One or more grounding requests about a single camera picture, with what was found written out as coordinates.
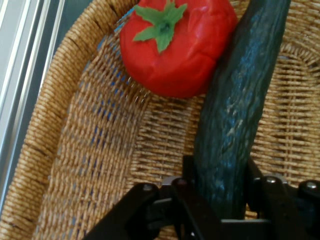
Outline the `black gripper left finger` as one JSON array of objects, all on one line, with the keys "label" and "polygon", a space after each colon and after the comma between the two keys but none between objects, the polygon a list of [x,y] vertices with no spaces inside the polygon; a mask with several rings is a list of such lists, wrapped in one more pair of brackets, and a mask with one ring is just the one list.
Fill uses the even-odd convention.
[{"label": "black gripper left finger", "polygon": [[169,177],[161,187],[136,184],[84,239],[154,240],[173,226],[180,240],[220,240],[222,223],[193,183],[194,158],[185,155],[181,177]]}]

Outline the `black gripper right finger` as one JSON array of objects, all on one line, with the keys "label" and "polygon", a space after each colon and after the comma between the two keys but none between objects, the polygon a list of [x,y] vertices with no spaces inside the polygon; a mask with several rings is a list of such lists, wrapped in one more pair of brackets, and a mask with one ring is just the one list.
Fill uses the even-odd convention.
[{"label": "black gripper right finger", "polygon": [[249,159],[246,167],[246,203],[270,224],[275,240],[320,238],[320,182],[307,179],[297,187],[276,175],[262,174]]}]

